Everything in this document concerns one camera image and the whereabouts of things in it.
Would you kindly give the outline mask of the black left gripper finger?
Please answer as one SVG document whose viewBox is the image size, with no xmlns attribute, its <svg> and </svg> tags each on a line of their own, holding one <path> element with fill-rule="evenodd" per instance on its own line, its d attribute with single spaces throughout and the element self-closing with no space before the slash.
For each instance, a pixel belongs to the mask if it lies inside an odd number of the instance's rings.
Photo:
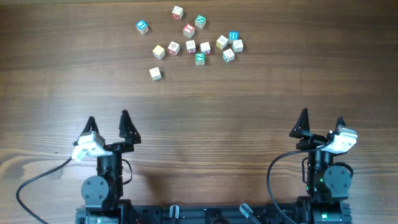
<svg viewBox="0 0 398 224">
<path fill-rule="evenodd" d="M 141 135 L 134 126 L 127 110 L 122 110 L 122 115 L 119 122 L 119 137 L 131 144 L 141 143 Z"/>
<path fill-rule="evenodd" d="M 88 118 L 88 121 L 86 122 L 86 125 L 83 128 L 83 131 L 81 133 L 88 133 L 88 132 L 92 132 L 92 131 L 95 131 L 95 132 L 99 133 L 99 129 L 97 127 L 95 118 L 90 116 Z"/>
</svg>

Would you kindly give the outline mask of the white yellow edged block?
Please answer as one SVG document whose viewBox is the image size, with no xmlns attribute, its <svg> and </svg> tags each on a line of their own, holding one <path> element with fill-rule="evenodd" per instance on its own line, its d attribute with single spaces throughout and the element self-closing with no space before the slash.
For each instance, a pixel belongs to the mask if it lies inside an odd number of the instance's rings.
<svg viewBox="0 0 398 224">
<path fill-rule="evenodd" d="M 159 70 L 159 67 L 152 68 L 149 70 L 149 72 L 153 80 L 158 80 L 162 78 L 162 74 Z"/>
</svg>

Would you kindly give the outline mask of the yellow top wooden block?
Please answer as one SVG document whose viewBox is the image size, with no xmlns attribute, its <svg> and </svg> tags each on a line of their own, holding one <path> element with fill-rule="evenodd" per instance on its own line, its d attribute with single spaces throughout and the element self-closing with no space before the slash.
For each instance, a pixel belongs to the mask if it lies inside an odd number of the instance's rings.
<svg viewBox="0 0 398 224">
<path fill-rule="evenodd" d="M 153 54 L 156 58 L 158 59 L 162 59 L 165 56 L 165 49 L 163 47 L 161 47 L 160 45 L 157 45 L 154 49 L 153 49 Z"/>
</svg>

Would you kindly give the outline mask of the white fish wooden block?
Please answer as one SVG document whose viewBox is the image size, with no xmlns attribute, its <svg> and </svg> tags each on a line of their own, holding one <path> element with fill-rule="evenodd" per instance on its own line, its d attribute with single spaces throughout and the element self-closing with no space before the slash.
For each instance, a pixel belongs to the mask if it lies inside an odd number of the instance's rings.
<svg viewBox="0 0 398 224">
<path fill-rule="evenodd" d="M 242 52 L 244 48 L 243 41 L 241 39 L 234 40 L 232 43 L 232 47 L 233 52 Z"/>
</svg>

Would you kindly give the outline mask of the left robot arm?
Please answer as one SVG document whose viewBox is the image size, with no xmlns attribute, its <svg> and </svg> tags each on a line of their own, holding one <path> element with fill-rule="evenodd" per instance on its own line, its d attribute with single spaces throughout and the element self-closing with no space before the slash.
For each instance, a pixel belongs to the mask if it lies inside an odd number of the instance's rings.
<svg viewBox="0 0 398 224">
<path fill-rule="evenodd" d="M 96 158 L 97 174 L 87 178 L 81 186 L 85 205 L 76 210 L 76 224 L 90 223 L 141 223 L 141 216 L 134 209 L 131 200 L 123 199 L 122 154 L 132 152 L 134 145 L 141 143 L 141 136 L 132 123 L 127 110 L 122 111 L 119 122 L 119 137 L 124 140 L 106 144 L 99 134 L 94 117 L 89 117 L 75 148 L 83 156 Z"/>
</svg>

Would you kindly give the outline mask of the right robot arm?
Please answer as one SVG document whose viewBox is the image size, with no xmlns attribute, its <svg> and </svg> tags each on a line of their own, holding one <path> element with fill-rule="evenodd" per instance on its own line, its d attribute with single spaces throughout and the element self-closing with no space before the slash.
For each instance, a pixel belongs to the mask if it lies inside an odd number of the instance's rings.
<svg viewBox="0 0 398 224">
<path fill-rule="evenodd" d="M 309 151 L 302 161 L 302 179 L 308 196 L 297 198 L 292 220 L 295 223 L 351 223 L 351 210 L 344 201 L 348 199 L 354 172 L 351 166 L 335 162 L 334 158 L 346 154 L 357 143 L 357 132 L 339 117 L 335 130 L 326 136 L 313 134 L 305 108 L 289 136 L 299 139 L 298 150 Z"/>
</svg>

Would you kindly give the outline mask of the red Q wooden block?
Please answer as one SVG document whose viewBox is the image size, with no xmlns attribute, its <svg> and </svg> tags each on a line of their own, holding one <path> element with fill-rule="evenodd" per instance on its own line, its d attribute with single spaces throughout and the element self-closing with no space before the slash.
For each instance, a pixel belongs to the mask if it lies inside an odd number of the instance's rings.
<svg viewBox="0 0 398 224">
<path fill-rule="evenodd" d="M 167 47 L 168 53 L 172 55 L 177 55 L 179 50 L 180 50 L 180 45 L 174 41 L 171 41 L 171 43 Z"/>
</svg>

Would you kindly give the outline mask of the green Z wooden block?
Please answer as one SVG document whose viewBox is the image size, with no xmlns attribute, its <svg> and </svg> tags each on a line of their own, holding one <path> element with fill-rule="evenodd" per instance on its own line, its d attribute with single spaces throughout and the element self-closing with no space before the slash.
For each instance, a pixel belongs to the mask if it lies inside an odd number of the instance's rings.
<svg viewBox="0 0 398 224">
<path fill-rule="evenodd" d="M 196 65 L 204 65 L 205 64 L 205 54 L 204 53 L 196 53 L 195 54 L 195 64 Z"/>
</svg>

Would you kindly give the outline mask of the red nine wooden block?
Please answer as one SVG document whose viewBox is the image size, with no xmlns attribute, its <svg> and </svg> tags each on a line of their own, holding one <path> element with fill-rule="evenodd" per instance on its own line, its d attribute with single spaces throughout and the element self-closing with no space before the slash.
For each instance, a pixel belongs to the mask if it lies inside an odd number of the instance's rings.
<svg viewBox="0 0 398 224">
<path fill-rule="evenodd" d="M 186 48 L 189 54 L 196 52 L 196 44 L 194 40 L 186 41 Z"/>
</svg>

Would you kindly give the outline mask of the blue letter block far left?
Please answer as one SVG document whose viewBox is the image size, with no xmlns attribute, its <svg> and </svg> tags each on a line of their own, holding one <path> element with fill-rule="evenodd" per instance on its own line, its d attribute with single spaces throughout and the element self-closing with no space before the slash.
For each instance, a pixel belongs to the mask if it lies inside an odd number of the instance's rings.
<svg viewBox="0 0 398 224">
<path fill-rule="evenodd" d="M 136 22 L 136 28 L 142 35 L 149 31 L 149 26 L 144 20 Z"/>
</svg>

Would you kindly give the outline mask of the red A wooden block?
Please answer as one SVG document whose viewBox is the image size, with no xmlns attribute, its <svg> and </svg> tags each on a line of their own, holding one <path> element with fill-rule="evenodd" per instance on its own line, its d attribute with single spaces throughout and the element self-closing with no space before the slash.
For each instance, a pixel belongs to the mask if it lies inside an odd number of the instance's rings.
<svg viewBox="0 0 398 224">
<path fill-rule="evenodd" d="M 204 42 L 200 44 L 200 52 L 208 55 L 211 54 L 211 47 L 209 42 Z"/>
</svg>

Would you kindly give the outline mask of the blue H wooden block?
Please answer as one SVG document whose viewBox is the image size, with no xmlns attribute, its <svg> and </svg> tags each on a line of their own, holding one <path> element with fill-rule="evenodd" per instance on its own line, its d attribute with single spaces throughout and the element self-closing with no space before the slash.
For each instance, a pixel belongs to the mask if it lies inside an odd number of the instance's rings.
<svg viewBox="0 0 398 224">
<path fill-rule="evenodd" d="M 232 44 L 235 40 L 239 39 L 239 32 L 238 31 L 230 31 L 228 35 L 228 43 Z"/>
</svg>

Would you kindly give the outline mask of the yellow K wooden block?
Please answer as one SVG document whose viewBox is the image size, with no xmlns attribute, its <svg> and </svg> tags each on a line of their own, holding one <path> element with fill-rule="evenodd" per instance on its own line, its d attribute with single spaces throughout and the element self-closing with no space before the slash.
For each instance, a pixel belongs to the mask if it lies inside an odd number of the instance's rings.
<svg viewBox="0 0 398 224">
<path fill-rule="evenodd" d="M 228 38 L 221 35 L 216 41 L 216 46 L 219 49 L 223 50 L 227 46 L 228 42 L 229 42 Z"/>
</svg>

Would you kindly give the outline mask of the green N letter block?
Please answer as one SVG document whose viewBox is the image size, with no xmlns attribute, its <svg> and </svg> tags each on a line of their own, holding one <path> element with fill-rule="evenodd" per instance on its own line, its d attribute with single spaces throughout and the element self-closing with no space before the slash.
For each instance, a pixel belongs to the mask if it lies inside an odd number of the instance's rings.
<svg viewBox="0 0 398 224">
<path fill-rule="evenodd" d="M 206 24 L 206 17 L 200 14 L 197 15 L 197 18 L 195 19 L 195 25 L 198 28 L 202 29 L 204 28 L 205 24 Z"/>
</svg>

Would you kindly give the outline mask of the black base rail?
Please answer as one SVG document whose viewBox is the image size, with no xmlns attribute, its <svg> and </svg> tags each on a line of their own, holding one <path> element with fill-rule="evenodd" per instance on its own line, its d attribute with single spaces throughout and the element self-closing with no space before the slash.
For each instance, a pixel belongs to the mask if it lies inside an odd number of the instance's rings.
<svg viewBox="0 0 398 224">
<path fill-rule="evenodd" d="M 348 203 L 311 202 L 305 198 L 296 203 L 221 207 L 133 206 L 121 200 L 112 210 L 81 207 L 76 210 L 76 224 L 129 223 L 129 224 L 214 224 L 214 223 L 342 223 L 352 222 Z"/>
</svg>

